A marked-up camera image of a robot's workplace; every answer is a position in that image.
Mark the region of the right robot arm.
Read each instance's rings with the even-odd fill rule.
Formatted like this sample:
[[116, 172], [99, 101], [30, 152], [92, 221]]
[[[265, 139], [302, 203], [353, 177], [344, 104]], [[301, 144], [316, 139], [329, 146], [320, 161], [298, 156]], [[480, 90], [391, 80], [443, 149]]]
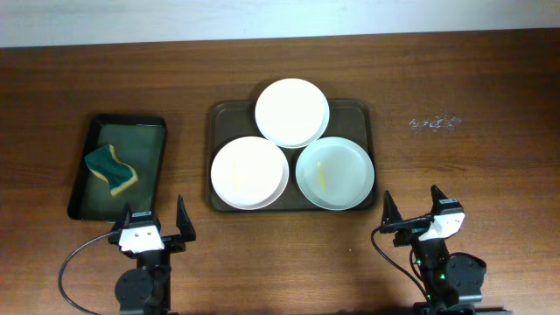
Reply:
[[424, 301], [412, 306], [414, 314], [474, 314], [473, 305], [482, 300], [487, 265], [476, 256], [448, 251], [445, 241], [460, 230], [464, 208], [436, 185], [430, 193], [430, 212], [407, 220], [400, 215], [390, 192], [384, 193], [381, 225], [373, 233], [392, 234], [396, 248], [410, 246], [409, 264], [413, 271], [409, 273], [386, 254], [381, 256], [423, 294]]

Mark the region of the green and yellow sponge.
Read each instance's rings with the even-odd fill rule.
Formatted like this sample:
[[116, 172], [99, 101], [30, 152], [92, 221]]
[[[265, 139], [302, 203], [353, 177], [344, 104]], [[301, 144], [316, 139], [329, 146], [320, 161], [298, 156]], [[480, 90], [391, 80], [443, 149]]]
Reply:
[[84, 157], [87, 168], [108, 184], [109, 193], [115, 197], [138, 181], [137, 171], [116, 155], [115, 146], [107, 144]]

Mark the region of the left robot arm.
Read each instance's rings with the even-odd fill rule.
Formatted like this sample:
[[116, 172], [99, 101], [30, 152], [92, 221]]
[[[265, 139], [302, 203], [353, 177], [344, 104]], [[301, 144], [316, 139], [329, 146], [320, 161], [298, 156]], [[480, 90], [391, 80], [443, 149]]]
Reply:
[[134, 213], [125, 205], [111, 228], [108, 242], [136, 261], [136, 267], [124, 272], [115, 284], [115, 298], [121, 314], [163, 315], [171, 308], [171, 255], [186, 250], [196, 240], [184, 199], [177, 201], [177, 234], [162, 236], [161, 224], [152, 211]]

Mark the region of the pale plate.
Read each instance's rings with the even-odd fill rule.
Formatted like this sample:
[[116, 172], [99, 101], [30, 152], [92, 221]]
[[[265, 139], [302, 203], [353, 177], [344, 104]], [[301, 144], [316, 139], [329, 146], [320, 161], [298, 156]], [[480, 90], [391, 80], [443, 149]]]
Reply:
[[315, 206], [343, 211], [358, 206], [374, 188], [371, 157], [357, 143], [329, 136], [308, 145], [297, 159], [301, 193]]

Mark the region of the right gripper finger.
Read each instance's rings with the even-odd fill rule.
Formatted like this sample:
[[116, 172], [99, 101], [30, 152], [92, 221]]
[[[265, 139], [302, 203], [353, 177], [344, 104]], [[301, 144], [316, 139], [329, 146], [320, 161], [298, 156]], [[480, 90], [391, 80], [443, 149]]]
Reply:
[[383, 195], [383, 212], [381, 216], [382, 228], [398, 228], [402, 225], [403, 218], [398, 211], [398, 207], [394, 202], [389, 190]]
[[445, 208], [445, 205], [441, 203], [442, 200], [446, 200], [447, 197], [442, 193], [442, 191], [436, 186], [432, 185], [430, 188], [431, 198], [432, 198], [432, 214], [440, 214]]

